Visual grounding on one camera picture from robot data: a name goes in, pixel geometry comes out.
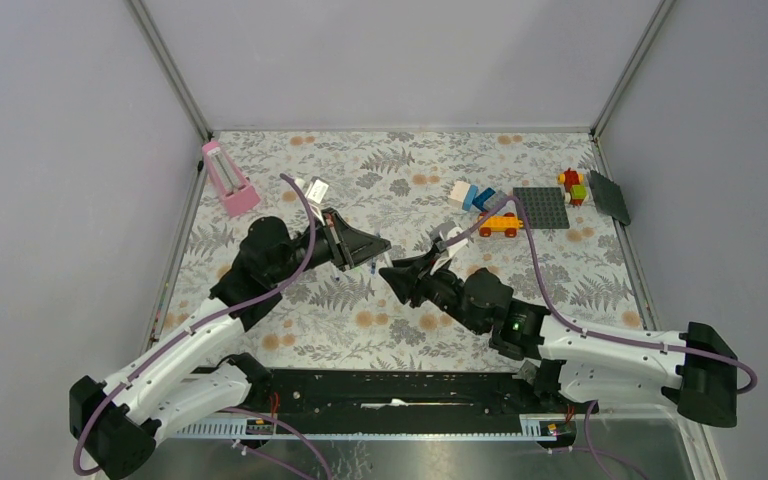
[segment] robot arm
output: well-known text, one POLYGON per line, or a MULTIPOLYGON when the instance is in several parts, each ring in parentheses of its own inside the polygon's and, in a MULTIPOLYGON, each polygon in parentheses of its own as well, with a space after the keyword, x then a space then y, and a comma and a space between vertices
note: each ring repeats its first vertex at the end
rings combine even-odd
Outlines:
MULTIPOLYGON (((390 248, 387 240, 350 227, 334 209, 318 213, 322 220, 317 222, 307 270, 327 262, 348 270, 390 248)), ((302 264, 310 234, 308 229, 291 238, 281 219, 256 220, 241 242, 231 269, 211 288, 210 297, 196 312, 140 358, 102 382, 85 376, 72 386, 69 419, 76 439, 99 405, 109 402, 90 429, 85 450, 111 480, 133 473, 167 435, 217 410, 242 403, 250 389, 264 381, 257 362, 240 361, 223 365, 198 381, 181 384, 209 352, 254 327, 281 301, 280 294, 199 328, 194 325, 209 315, 259 297, 286 280, 302 264)))
POLYGON ((487 269, 461 280, 444 265, 443 237, 423 256, 394 260, 379 270, 403 304, 428 300, 471 332, 490 334, 490 348, 525 360, 522 372, 538 394, 560 401, 651 403, 677 407, 697 422, 737 423, 735 367, 681 352, 644 349, 588 336, 604 332, 628 339, 687 345, 736 358, 713 328, 691 322, 686 332, 638 331, 572 320, 578 333, 555 321, 550 311, 513 297, 513 289, 487 269))

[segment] pink object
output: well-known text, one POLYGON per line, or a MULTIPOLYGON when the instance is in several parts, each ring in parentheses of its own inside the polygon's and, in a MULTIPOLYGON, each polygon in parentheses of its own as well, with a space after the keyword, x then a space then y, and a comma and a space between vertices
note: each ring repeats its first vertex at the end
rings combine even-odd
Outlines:
POLYGON ((260 203, 260 196, 248 177, 234 165, 216 140, 201 147, 207 174, 219 195, 219 201, 231 218, 248 212, 260 203))

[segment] lego brick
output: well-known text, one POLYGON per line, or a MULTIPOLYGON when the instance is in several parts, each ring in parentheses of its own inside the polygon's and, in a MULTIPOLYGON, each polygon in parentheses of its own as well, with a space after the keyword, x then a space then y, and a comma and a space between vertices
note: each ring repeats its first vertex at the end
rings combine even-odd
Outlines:
POLYGON ((494 193, 493 196, 484 201, 484 208, 486 208, 488 212, 493 210, 499 202, 505 199, 505 197, 507 197, 507 195, 503 192, 494 193))
POLYGON ((517 187, 513 193, 525 207, 532 229, 569 228, 563 188, 517 187))
POLYGON ((466 197, 464 198, 464 203, 461 205, 461 208, 468 212, 469 209, 472 208, 472 201, 475 199, 476 195, 478 195, 478 187, 475 185, 470 185, 469 191, 466 192, 466 197))
POLYGON ((587 198, 587 189, 584 185, 573 185, 570 187, 570 196, 573 200, 584 200, 587 198))
POLYGON ((470 187, 475 188, 466 182, 455 182, 452 191, 449 192, 449 204, 455 208, 463 208, 464 201, 469 195, 470 187))
POLYGON ((620 186, 596 170, 590 170, 590 194, 600 213, 614 217, 623 225, 631 224, 620 186))
POLYGON ((472 199, 472 204, 475 205, 475 208, 481 210, 482 212, 486 212, 488 208, 485 205, 485 202, 492 197, 496 193, 496 190, 493 190, 492 188, 485 188, 483 192, 479 193, 475 196, 474 199, 472 199))

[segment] gray wall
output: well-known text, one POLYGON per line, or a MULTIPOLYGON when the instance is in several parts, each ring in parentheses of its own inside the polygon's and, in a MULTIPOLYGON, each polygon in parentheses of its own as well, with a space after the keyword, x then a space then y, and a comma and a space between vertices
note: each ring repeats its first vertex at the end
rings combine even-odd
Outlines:
POLYGON ((138 353, 197 147, 125 2, 0 2, 0 479, 74 478, 67 392, 138 353))
POLYGON ((148 0, 213 129, 596 120, 658 0, 148 0))
POLYGON ((680 1, 603 137, 669 327, 710 323, 760 386, 715 438, 768 478, 768 1, 680 1))

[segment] floral tablecloth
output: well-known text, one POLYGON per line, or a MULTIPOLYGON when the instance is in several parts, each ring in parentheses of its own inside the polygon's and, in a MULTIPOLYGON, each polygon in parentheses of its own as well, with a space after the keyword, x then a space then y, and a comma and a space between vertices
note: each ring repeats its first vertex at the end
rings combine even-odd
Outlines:
MULTIPOLYGON (((222 132, 220 143, 251 178, 262 202, 229 219, 215 190, 206 185, 187 243, 161 335, 206 298, 228 270, 248 225, 263 215, 303 230, 306 217, 280 173, 331 187, 325 206, 350 225, 379 232, 401 258, 424 253, 426 232, 446 220, 466 227, 477 211, 451 207, 446 197, 456 180, 510 192, 517 186, 553 186, 558 173, 594 168, 586 134, 222 132)), ((559 309, 573 317, 641 328, 612 221, 592 202, 567 206, 568 230, 538 230, 541 268, 559 309)), ((452 270, 467 276, 487 267, 515 295, 542 303, 525 235, 475 238, 458 253, 452 270)), ((284 300, 252 330, 229 339, 205 364, 248 351, 272 367, 511 371, 520 362, 487 347, 426 302, 399 304, 380 276, 364 265, 342 274, 322 266, 305 273, 284 300)))

